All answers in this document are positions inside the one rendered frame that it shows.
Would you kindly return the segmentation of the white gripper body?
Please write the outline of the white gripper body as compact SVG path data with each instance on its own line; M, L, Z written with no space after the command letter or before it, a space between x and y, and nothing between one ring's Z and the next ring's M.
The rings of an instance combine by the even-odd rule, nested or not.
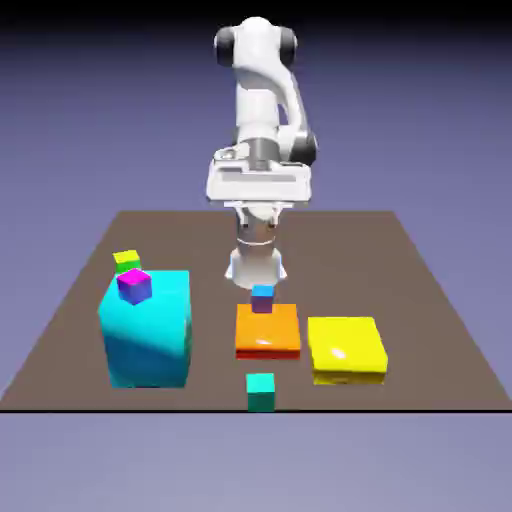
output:
M212 160L206 196L221 202L308 202L312 196L311 168L271 161L270 169L262 171L251 170L245 159Z

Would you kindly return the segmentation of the small blue cube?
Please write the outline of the small blue cube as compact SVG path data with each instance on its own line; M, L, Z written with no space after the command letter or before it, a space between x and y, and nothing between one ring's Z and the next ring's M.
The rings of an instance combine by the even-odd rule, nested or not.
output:
M274 304L274 286L257 284L251 290L251 309L253 313L270 314Z

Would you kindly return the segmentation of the small yellow cube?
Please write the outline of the small yellow cube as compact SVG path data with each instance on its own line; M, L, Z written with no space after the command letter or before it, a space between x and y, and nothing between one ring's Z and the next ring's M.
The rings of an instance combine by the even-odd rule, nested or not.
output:
M141 260L135 249L114 252L115 273L123 274L134 268L141 268Z

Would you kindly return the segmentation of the small magenta cube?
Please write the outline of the small magenta cube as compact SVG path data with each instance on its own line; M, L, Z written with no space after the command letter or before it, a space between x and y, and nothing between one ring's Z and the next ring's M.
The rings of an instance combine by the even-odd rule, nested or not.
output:
M120 297L137 305L152 297L151 275L140 268L132 268L116 277Z

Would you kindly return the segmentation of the small teal cube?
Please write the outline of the small teal cube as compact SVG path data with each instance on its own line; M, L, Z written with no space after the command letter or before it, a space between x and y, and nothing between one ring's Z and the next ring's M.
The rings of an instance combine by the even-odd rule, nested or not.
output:
M246 375L247 409L250 412L275 410L275 378L273 373Z

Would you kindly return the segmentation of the large orange box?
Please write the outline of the large orange box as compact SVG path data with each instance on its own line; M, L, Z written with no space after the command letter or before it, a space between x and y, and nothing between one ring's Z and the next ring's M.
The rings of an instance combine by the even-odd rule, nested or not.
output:
M301 335L296 305L274 304L271 313L254 313L250 304L238 304L235 355L237 359L299 359Z

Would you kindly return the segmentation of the large yellow box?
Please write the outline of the large yellow box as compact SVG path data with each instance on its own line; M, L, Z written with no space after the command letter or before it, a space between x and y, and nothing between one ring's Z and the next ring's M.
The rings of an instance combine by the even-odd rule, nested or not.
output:
M373 317L309 317L314 385L382 384L388 355Z

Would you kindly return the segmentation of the large cyan box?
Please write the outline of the large cyan box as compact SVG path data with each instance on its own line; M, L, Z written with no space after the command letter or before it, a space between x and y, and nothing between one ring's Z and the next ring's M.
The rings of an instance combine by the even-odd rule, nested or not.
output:
M98 307L114 388L182 388L191 361L192 307L187 270L149 270L152 296L133 305L113 278Z

